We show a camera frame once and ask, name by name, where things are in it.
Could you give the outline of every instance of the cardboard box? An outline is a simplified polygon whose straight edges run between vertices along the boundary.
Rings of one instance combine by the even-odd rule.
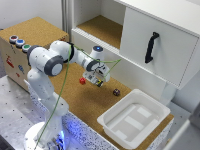
[[[12,35],[17,35],[19,39],[25,40],[26,44],[40,45],[46,49],[53,41],[69,41],[69,35],[39,17],[0,31],[0,50],[5,71],[10,78],[28,91],[24,79],[27,80],[30,66],[22,49],[9,43],[9,37]]]

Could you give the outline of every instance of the cabinet door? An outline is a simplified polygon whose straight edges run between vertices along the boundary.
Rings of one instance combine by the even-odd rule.
[[[146,64],[145,56],[153,32],[159,37],[154,40],[153,60]],[[197,41],[198,38],[191,34],[127,8],[120,54],[179,86]]]

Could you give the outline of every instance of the black handle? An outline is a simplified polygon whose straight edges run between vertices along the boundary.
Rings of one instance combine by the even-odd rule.
[[[145,63],[146,64],[153,60],[153,57],[151,57],[151,53],[152,53],[152,49],[153,49],[153,45],[154,45],[154,40],[158,37],[159,37],[159,34],[156,33],[156,32],[153,32],[153,36],[151,37],[151,39],[149,41],[147,53],[146,53],[146,56],[145,56]]]

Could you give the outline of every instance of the white tray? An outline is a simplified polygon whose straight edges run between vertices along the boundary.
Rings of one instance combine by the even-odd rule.
[[[170,109],[136,89],[97,121],[105,133],[126,149],[137,148],[167,117]]]

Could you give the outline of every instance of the cabinet shelf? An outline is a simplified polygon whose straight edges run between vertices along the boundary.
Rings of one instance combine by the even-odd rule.
[[[101,15],[77,26],[81,30],[120,49],[123,26]]]

